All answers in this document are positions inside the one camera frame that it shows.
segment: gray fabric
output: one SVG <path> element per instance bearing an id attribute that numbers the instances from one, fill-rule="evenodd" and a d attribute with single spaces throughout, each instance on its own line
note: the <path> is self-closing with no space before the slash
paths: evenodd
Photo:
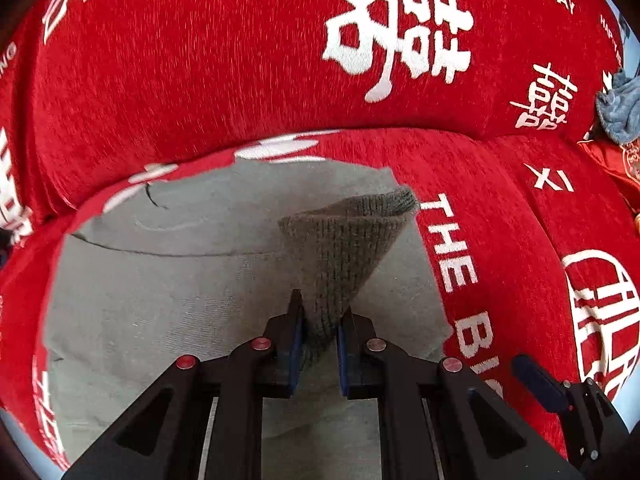
<path id="1" fill-rule="evenodd" d="M 335 329 L 420 203 L 408 187 L 359 195 L 280 220 L 302 284 L 306 342 L 303 365 L 334 339 Z"/>
<path id="2" fill-rule="evenodd" d="M 243 161 L 148 186 L 67 237 L 46 345 L 69 458 L 179 355 L 227 354 L 285 311 L 300 284 L 289 272 L 280 218 L 396 187 L 389 170 Z M 451 330 L 415 222 L 351 305 L 409 354 L 440 354 Z M 335 351 L 302 374 L 285 406 L 265 402 L 263 436 L 267 480 L 336 478 L 336 463 L 344 464 L 339 477 L 380 477 L 375 406 L 339 396 Z"/>
<path id="3" fill-rule="evenodd" d="M 596 95 L 600 124 L 616 144 L 627 144 L 640 136 L 640 76 L 630 78 L 620 69 L 613 88 Z"/>

